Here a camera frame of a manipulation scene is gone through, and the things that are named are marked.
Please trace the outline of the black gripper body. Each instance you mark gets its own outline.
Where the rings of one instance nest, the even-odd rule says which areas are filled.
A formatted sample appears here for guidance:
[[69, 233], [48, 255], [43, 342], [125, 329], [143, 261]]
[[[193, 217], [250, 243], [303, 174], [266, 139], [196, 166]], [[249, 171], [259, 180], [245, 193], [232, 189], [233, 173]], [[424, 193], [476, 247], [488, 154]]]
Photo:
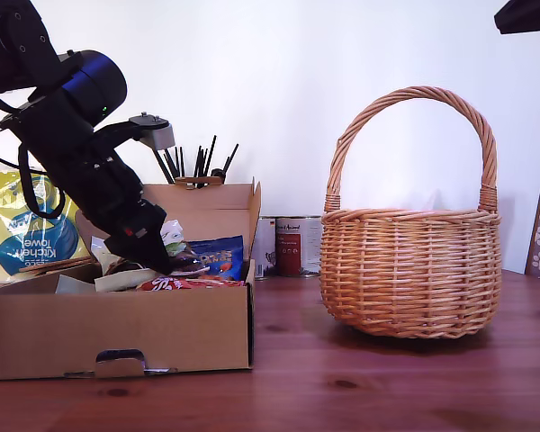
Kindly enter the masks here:
[[69, 164], [69, 196], [109, 235], [132, 236], [166, 213], [142, 198], [140, 179], [119, 159], [79, 159]]

